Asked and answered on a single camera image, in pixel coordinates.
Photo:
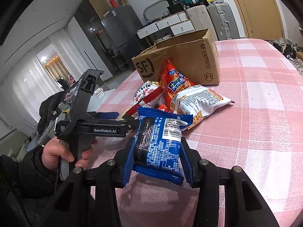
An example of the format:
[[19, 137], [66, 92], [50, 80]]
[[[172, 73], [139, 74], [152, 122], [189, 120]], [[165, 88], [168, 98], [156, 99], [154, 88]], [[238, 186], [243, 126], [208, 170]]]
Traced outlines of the person's left hand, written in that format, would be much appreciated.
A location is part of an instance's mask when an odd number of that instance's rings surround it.
[[[82, 153], [81, 159], [76, 161], [75, 166], [82, 167], [84, 169], [87, 168], [92, 154], [93, 149], [92, 146], [90, 146]], [[54, 171], [57, 169], [60, 159], [67, 162], [74, 162], [74, 156], [72, 153], [57, 138], [54, 137], [44, 146], [42, 163], [47, 169]]]

